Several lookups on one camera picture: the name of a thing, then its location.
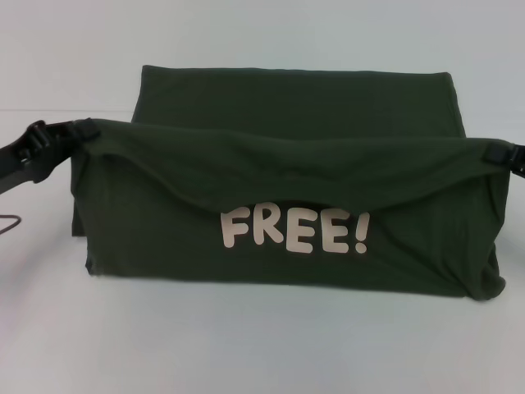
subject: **cable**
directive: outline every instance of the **cable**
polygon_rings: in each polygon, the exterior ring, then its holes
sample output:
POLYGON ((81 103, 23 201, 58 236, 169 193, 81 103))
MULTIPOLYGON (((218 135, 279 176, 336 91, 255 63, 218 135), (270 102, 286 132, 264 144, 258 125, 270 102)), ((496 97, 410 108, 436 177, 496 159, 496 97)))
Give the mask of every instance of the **cable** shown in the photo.
POLYGON ((0 230, 0 235, 12 230, 22 222, 22 218, 17 215, 0 215, 0 219, 15 219, 15 222, 0 230))

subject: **green fabric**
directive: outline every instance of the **green fabric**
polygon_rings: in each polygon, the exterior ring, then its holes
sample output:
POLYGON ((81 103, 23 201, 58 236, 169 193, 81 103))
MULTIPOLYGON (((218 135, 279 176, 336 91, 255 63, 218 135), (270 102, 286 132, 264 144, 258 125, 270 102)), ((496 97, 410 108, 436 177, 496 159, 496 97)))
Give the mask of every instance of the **green fabric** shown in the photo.
POLYGON ((133 121, 290 140, 465 136, 448 73, 145 66, 133 121))
POLYGON ((72 158, 72 192, 91 272, 186 281, 282 283, 486 300, 504 287, 494 239, 509 170, 484 163, 493 140, 375 137, 287 140, 236 131, 94 121, 101 136, 72 158), (284 241, 254 242, 254 204, 273 202, 284 241), (226 247, 221 213, 249 209, 226 247), (290 251, 290 208, 341 208, 346 253, 325 228, 290 251), (356 222, 370 213, 365 253, 356 222))

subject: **white wall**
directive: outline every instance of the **white wall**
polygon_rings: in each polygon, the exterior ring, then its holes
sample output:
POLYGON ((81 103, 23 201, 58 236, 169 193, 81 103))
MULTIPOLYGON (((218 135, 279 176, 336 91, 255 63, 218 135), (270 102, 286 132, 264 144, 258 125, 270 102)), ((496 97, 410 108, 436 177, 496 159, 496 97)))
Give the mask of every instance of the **white wall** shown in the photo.
MULTIPOLYGON (((129 120, 143 64, 448 71, 469 136, 525 144, 525 3, 2 0, 0 146, 32 121, 129 120)), ((476 303, 96 279, 69 168, 0 196, 0 392, 522 393, 525 180, 476 303)))

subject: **white backdrop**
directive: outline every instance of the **white backdrop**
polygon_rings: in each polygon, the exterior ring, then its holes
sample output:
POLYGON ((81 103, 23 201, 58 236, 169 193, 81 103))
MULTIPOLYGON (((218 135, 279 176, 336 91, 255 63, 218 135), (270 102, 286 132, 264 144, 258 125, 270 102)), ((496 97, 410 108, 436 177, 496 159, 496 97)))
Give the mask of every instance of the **white backdrop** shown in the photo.
MULTIPOLYGON (((519 0, 2 0, 0 146, 38 119, 129 120, 143 64, 448 71, 469 136, 525 144, 524 14, 519 0)), ((477 303, 91 278, 68 176, 0 195, 24 218, 0 236, 2 394, 525 392, 525 180, 497 241, 507 288, 477 303)))

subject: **wire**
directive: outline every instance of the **wire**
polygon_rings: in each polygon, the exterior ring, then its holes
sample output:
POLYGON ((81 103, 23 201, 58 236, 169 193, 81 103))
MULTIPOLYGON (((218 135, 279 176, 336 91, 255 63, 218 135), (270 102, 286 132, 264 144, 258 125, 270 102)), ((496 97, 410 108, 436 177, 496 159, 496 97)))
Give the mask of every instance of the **wire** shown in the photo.
POLYGON ((12 230, 13 228, 18 226, 22 222, 22 218, 20 216, 17 216, 17 215, 0 215, 0 219, 15 219, 14 223, 12 223, 9 226, 7 226, 7 227, 3 228, 2 230, 0 230, 0 235, 1 234, 5 234, 9 230, 12 230))

